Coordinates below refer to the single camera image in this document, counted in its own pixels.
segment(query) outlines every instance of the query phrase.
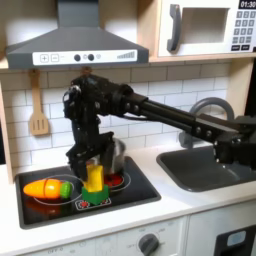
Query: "hanging utensil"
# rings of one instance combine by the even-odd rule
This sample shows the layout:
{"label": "hanging utensil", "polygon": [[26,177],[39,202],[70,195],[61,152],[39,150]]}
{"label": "hanging utensil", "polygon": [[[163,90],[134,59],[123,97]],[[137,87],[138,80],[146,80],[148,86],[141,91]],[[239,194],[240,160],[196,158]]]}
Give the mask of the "hanging utensil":
{"label": "hanging utensil", "polygon": [[43,135],[49,132],[49,124],[46,116],[42,113],[41,107],[41,97],[39,88],[39,70],[29,71],[31,87],[32,87],[32,97],[34,113],[29,120],[30,132],[33,135]]}

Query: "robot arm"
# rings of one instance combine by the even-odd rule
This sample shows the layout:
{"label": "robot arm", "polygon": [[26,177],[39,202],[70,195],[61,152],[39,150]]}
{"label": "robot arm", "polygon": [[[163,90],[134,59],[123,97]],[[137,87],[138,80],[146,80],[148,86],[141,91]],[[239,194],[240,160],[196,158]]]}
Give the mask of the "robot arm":
{"label": "robot arm", "polygon": [[63,98],[65,117],[72,121],[74,147],[67,153],[71,168],[87,179],[86,161],[100,155],[101,164],[110,166],[113,133],[99,134],[97,115],[121,118],[131,113],[140,120],[162,122],[213,144],[217,162],[234,161],[256,168],[256,119],[238,117],[234,122],[208,115],[196,116],[136,94],[126,84],[118,85],[94,75],[74,79]]}

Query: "digital clock display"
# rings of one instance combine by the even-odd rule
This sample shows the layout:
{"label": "digital clock display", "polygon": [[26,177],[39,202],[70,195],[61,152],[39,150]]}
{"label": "digital clock display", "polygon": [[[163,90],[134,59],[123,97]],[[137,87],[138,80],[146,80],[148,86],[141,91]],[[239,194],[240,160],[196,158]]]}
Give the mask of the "digital clock display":
{"label": "digital clock display", "polygon": [[240,0],[239,9],[256,9],[256,0]]}

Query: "red burner ring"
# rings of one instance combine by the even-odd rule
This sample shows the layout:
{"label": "red burner ring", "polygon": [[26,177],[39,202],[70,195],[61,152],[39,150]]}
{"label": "red burner ring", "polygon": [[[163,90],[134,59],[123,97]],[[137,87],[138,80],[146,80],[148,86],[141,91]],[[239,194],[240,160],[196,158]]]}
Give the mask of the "red burner ring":
{"label": "red burner ring", "polygon": [[111,174],[104,177],[105,185],[108,185],[110,188],[121,185],[123,181],[124,178],[120,174]]}
{"label": "red burner ring", "polygon": [[83,208],[85,208],[85,207],[87,207],[87,206],[88,206],[88,203],[87,203],[86,201],[81,202],[81,206],[82,206]]}

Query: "faucet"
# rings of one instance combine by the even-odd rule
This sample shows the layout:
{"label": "faucet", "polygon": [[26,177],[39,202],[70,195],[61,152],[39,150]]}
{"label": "faucet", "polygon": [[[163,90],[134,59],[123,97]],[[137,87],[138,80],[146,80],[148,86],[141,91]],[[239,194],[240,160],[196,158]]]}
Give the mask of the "faucet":
{"label": "faucet", "polygon": [[[198,113],[198,111],[200,109],[202,109],[203,107],[209,106],[209,105],[217,105],[219,107],[222,107],[227,114],[227,119],[229,121],[233,121],[235,119],[235,114],[234,114],[234,110],[231,107],[231,105],[220,98],[206,98],[206,99],[202,99],[200,101],[198,101],[191,109],[190,109],[190,113],[192,114],[196,114]],[[183,148],[187,148],[187,149],[192,149],[193,148],[193,142],[194,141],[199,141],[199,139],[193,138],[190,134],[187,134],[186,132],[181,132],[179,134],[179,141],[180,141],[180,145]]]}

